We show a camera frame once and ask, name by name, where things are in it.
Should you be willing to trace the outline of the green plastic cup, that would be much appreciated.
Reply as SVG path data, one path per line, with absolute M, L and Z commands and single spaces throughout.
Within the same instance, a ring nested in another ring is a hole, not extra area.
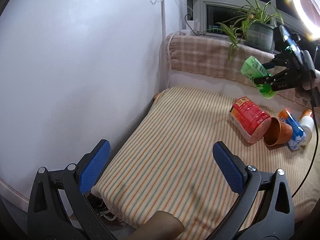
M 259 90 L 260 94 L 264 98 L 271 99 L 276 95 L 276 92 L 272 90 L 271 86 L 268 83 L 259 85 L 256 85 L 254 83 L 255 78 L 271 76 L 271 74 L 254 56 L 250 56 L 244 61 L 240 72 L 243 76 L 249 79 L 249 81 L 251 81 L 253 85 L 255 85 L 255 87 Z

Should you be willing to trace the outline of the white cup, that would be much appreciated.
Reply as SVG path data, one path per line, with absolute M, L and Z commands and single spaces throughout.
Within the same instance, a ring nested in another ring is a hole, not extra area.
M 302 143 L 302 146 L 306 146 L 312 139 L 312 133 L 315 127 L 312 110 L 306 109 L 302 113 L 299 119 L 299 124 L 306 134 L 306 137 L 304 142 Z

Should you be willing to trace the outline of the orange paper cup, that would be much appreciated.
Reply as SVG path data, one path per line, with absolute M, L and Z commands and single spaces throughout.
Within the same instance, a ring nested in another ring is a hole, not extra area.
M 276 117 L 271 118 L 271 124 L 263 136 L 266 146 L 287 144 L 293 135 L 293 128 Z

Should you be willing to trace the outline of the grey plant pot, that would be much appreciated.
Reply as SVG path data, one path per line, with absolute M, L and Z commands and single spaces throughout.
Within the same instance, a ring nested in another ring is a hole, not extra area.
M 273 48 L 273 28 L 259 22 L 252 23 L 246 31 L 245 45 L 270 53 Z

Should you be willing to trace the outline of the black shoe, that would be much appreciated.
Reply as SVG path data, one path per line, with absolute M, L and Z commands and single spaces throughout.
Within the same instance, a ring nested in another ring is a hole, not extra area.
M 114 215 L 106 206 L 104 201 L 94 196 L 93 194 L 89 193 L 87 196 L 87 200 L 97 216 L 105 222 L 115 222 L 115 223 L 121 223 L 122 220 L 118 218 L 116 215 Z

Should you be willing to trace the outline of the green spider plant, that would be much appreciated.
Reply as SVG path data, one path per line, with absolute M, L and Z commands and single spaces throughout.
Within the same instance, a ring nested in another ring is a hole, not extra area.
M 239 48 L 241 43 L 245 44 L 246 31 L 252 23 L 259 22 L 270 25 L 273 28 L 273 33 L 278 23 L 284 23 L 281 12 L 271 1 L 264 5 L 260 4 L 258 0 L 244 1 L 245 4 L 237 8 L 236 16 L 223 22 L 217 22 L 213 27 L 200 32 L 202 35 L 210 31 L 220 31 L 227 35 L 231 43 L 228 48 L 229 61 L 232 59 L 233 51 Z

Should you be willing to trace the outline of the beige plaid blanket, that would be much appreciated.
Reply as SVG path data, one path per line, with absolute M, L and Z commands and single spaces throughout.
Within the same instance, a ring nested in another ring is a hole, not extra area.
M 240 45 L 228 58 L 230 42 L 222 38 L 171 34 L 167 36 L 165 52 L 169 70 L 169 87 L 198 86 L 233 98 L 249 96 L 254 102 L 281 110 L 285 107 L 301 111 L 310 104 L 297 98 L 294 89 L 278 92 L 273 98 L 264 98 L 240 69 L 244 61 L 256 57 L 267 63 L 273 55 Z

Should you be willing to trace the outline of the brown cardboard tube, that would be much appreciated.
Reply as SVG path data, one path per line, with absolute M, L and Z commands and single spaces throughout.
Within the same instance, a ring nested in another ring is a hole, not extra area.
M 183 231 L 184 225 L 178 218 L 168 212 L 157 211 L 145 224 L 125 239 L 176 239 Z

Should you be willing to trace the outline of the striped cream cushion cover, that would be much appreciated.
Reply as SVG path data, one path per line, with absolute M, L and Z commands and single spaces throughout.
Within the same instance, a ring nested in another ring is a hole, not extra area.
M 207 238 L 237 199 L 212 149 L 223 141 L 259 171 L 285 171 L 294 193 L 295 220 L 319 200 L 319 147 L 297 151 L 249 144 L 229 118 L 234 99 L 202 88 L 176 86 L 159 93 L 147 116 L 93 186 L 108 210 L 134 228 L 156 211 L 184 225 L 180 239 Z

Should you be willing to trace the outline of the white power adapter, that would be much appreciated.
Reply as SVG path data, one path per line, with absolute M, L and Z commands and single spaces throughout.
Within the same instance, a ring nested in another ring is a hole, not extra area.
M 198 20 L 193 20 L 190 14 L 184 16 L 186 29 L 191 31 L 194 35 L 200 34 L 200 22 Z

